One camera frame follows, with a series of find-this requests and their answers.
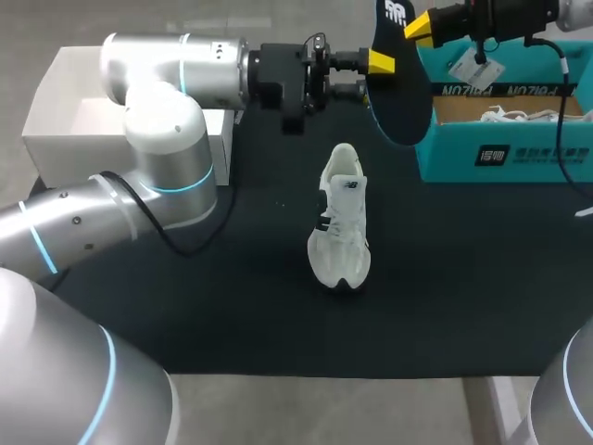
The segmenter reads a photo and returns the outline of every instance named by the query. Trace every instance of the new balance logo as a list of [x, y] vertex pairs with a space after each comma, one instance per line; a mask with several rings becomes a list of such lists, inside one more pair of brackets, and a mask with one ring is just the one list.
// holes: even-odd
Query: new balance logo
[[394, 3], [391, 0], [385, 0], [385, 16], [399, 24], [399, 26], [407, 26], [406, 22], [406, 8], [399, 3]]

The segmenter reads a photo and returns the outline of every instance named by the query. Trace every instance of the teal shoe box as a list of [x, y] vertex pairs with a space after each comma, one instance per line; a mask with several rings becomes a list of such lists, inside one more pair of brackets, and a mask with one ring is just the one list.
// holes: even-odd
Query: teal shoe box
[[[570, 70], [567, 114], [593, 109], [593, 42], [558, 42]], [[486, 49], [493, 47], [488, 42]], [[562, 86], [558, 55], [548, 47], [503, 43], [488, 53], [505, 67], [484, 92], [448, 74], [470, 41], [439, 49], [419, 48], [433, 86], [431, 127], [416, 146], [420, 173], [429, 183], [565, 182], [556, 157], [557, 122], [480, 122], [489, 106], [527, 114], [560, 108]], [[593, 182], [593, 122], [565, 121], [562, 158], [576, 182]]]

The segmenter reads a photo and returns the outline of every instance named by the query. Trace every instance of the cardboard box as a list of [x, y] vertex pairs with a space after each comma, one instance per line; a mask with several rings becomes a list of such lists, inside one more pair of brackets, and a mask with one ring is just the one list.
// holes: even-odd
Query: cardboard box
[[[593, 109], [593, 44], [559, 42], [570, 68], [566, 114]], [[435, 96], [432, 125], [416, 146], [421, 176], [433, 183], [565, 182], [556, 156], [556, 122], [480, 122], [492, 106], [527, 114], [560, 108], [562, 74], [548, 47], [523, 41], [500, 45], [489, 57], [505, 71], [484, 92], [449, 76], [450, 67], [473, 44], [460, 41], [439, 49], [420, 48]], [[562, 158], [577, 182], [593, 182], [593, 123], [565, 121]]]
[[[124, 107], [99, 76], [100, 47], [61, 48], [37, 89], [23, 141], [48, 187], [86, 181], [103, 170], [134, 168], [123, 133]], [[229, 184], [234, 111], [204, 110], [218, 185]]]

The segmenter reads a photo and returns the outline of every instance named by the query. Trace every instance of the white tag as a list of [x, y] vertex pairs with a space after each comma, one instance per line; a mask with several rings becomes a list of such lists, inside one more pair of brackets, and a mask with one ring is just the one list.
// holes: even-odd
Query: white tag
[[475, 63], [475, 54], [475, 49], [469, 48], [448, 73], [460, 81], [484, 91], [502, 74], [505, 68], [490, 57], [484, 65], [478, 65]]

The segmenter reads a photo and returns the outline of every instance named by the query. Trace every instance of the shoe sole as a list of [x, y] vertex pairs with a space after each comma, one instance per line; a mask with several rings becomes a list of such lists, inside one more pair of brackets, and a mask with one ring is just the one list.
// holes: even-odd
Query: shoe sole
[[366, 288], [367, 281], [366, 279], [362, 282], [362, 284], [358, 287], [350, 287], [348, 281], [345, 278], [340, 278], [340, 281], [337, 282], [335, 287], [328, 287], [325, 284], [321, 283], [317, 280], [319, 286], [323, 289], [323, 291], [330, 295], [357, 295], [364, 292]]

